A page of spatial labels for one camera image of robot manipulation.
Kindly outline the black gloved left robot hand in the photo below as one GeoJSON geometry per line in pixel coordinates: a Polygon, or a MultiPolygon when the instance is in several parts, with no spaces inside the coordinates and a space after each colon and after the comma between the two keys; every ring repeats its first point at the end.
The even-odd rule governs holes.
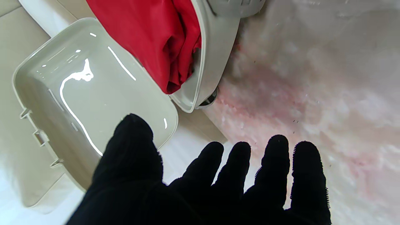
{"type": "Polygon", "coordinates": [[[277,134],[266,145],[254,185],[244,191],[251,146],[207,144],[184,174],[163,183],[162,157],[141,117],[120,121],[92,183],[67,225],[330,225],[328,190],[316,146],[277,134]]]}

